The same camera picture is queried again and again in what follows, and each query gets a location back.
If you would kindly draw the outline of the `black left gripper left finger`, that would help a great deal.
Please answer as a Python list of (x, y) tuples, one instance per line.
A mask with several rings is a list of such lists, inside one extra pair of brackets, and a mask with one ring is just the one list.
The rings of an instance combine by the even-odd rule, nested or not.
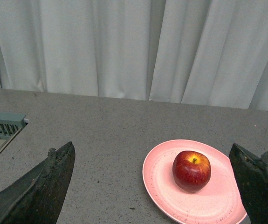
[(0, 224), (55, 224), (69, 188), (75, 148), (50, 149), (45, 160), (0, 192)]

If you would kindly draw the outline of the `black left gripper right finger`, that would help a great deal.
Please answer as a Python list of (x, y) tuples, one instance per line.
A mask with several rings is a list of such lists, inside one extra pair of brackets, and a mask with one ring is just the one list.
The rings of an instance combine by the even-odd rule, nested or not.
[(268, 151), (258, 157), (234, 143), (229, 159), (251, 223), (268, 224)]

